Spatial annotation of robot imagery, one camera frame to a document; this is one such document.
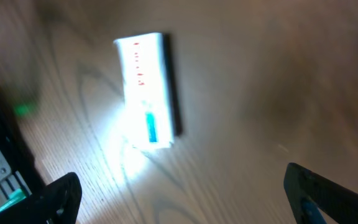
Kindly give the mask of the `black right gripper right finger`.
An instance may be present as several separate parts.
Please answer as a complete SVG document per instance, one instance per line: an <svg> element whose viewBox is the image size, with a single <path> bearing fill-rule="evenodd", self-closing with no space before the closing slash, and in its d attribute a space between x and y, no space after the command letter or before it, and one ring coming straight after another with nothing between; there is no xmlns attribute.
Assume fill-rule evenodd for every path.
<svg viewBox="0 0 358 224"><path fill-rule="evenodd" d="M283 182L297 224L325 223L322 213L337 223L358 223L358 194L291 162Z"/></svg>

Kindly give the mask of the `white Panadol medicine box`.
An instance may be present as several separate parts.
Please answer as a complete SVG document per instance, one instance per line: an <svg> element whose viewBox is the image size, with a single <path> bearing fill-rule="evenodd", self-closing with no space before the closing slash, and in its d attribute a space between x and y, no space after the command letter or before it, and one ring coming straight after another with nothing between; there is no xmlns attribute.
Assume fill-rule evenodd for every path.
<svg viewBox="0 0 358 224"><path fill-rule="evenodd" d="M129 144L145 151L171 148L177 124L168 35L150 32L113 44L121 66Z"/></svg>

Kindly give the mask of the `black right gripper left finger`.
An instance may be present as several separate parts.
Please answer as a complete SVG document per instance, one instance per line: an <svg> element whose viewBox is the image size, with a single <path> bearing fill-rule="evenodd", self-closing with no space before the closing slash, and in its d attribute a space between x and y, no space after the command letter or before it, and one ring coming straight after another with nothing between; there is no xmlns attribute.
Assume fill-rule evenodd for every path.
<svg viewBox="0 0 358 224"><path fill-rule="evenodd" d="M82 188L78 176L69 172L19 203L0 212L0 224L74 224Z"/></svg>

